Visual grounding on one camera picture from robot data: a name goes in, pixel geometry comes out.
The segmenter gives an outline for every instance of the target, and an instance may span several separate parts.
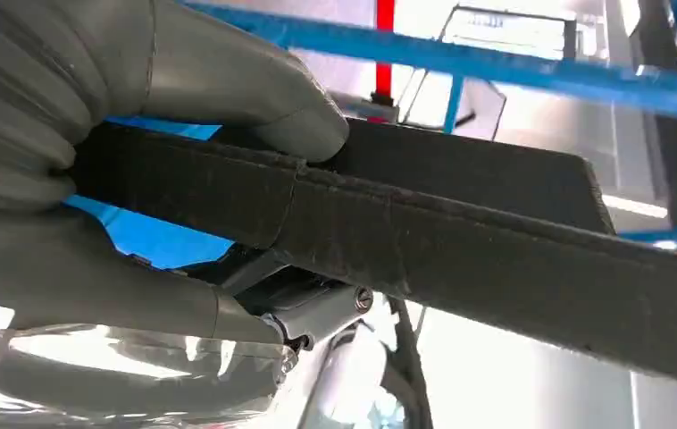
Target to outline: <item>screw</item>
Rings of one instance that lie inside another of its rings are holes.
[[[367,313],[372,307],[372,290],[367,288],[357,288],[355,294],[355,308],[360,314]]]

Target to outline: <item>gloved hand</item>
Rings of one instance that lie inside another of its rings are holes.
[[[0,208],[70,195],[50,171],[108,114],[250,126],[310,161],[348,133],[296,57],[171,0],[0,0]]]
[[[310,161],[348,133],[294,56],[171,0],[0,0],[0,305],[21,328],[262,338],[243,310],[218,311],[235,301],[126,262],[101,225],[60,206],[73,145],[108,114],[248,126]]]

